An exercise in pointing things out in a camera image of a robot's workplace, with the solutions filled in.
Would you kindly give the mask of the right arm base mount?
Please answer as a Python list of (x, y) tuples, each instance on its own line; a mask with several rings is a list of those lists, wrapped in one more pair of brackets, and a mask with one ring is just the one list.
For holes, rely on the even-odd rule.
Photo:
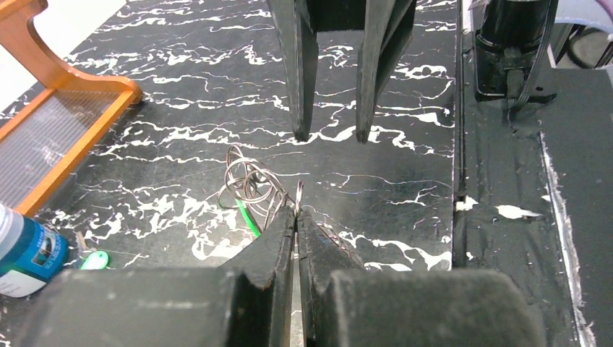
[(506, 100), (515, 116), (529, 102), (550, 42), (559, 2), (485, 1), (475, 33), (476, 92)]

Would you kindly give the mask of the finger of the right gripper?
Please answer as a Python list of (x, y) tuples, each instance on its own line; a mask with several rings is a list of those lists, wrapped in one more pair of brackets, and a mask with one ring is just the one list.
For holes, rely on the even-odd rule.
[(377, 100), (413, 36), (415, 1), (367, 1), (356, 86), (356, 138), (366, 143)]
[(275, 31), (280, 41), (291, 126), (299, 142), (309, 139), (319, 47), (312, 29), (306, 1), (268, 0)]

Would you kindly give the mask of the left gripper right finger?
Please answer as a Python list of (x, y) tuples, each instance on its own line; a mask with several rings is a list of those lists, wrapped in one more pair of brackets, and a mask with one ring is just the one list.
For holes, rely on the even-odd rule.
[(369, 272), (308, 212), (296, 219), (306, 346), (544, 346), (544, 326), (493, 270)]

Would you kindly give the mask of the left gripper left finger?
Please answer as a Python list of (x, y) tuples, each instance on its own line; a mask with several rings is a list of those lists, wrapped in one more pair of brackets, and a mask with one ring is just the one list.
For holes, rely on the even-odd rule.
[(295, 215), (218, 267), (66, 270), (18, 346), (287, 346)]

